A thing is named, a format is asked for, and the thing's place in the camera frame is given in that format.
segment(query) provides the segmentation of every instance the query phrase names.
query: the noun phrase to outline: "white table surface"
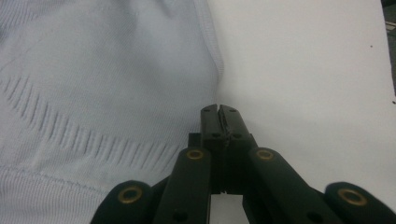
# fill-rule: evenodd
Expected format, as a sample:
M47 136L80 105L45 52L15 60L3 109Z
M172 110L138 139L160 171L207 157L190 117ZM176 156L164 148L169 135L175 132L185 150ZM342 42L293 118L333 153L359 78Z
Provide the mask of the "white table surface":
M379 0L208 0L224 60L218 104L313 188L354 183L396 211L396 101ZM211 223L248 223L212 197Z

